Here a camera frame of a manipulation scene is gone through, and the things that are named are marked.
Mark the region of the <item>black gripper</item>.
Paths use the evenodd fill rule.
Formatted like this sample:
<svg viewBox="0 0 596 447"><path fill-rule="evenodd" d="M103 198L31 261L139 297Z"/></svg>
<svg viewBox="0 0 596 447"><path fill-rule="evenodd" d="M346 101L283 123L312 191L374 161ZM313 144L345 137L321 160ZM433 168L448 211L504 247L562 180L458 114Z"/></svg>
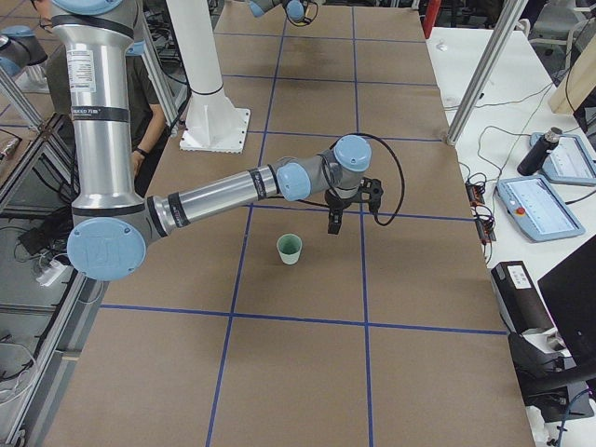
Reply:
<svg viewBox="0 0 596 447"><path fill-rule="evenodd" d="M325 191L325 201L329 208L328 233L339 233L343 221L343 212L352 204L367 204L369 213L376 215L381 207L384 190L378 179L363 177L359 184L351 189L335 187Z"/></svg>

